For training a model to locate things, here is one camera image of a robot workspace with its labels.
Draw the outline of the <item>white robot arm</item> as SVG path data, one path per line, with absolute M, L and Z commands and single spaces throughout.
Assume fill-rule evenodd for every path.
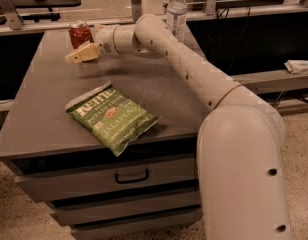
M 208 109 L 197 138 L 197 169 L 207 240 L 293 240 L 280 147 L 279 112 L 178 41 L 157 16 L 133 25 L 100 25 L 93 41 L 66 56 L 163 56 Z

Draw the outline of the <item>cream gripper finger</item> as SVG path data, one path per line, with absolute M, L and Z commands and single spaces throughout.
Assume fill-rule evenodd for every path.
M 70 53 L 65 56 L 65 61 L 69 64 L 80 63 L 81 59 L 77 54 Z

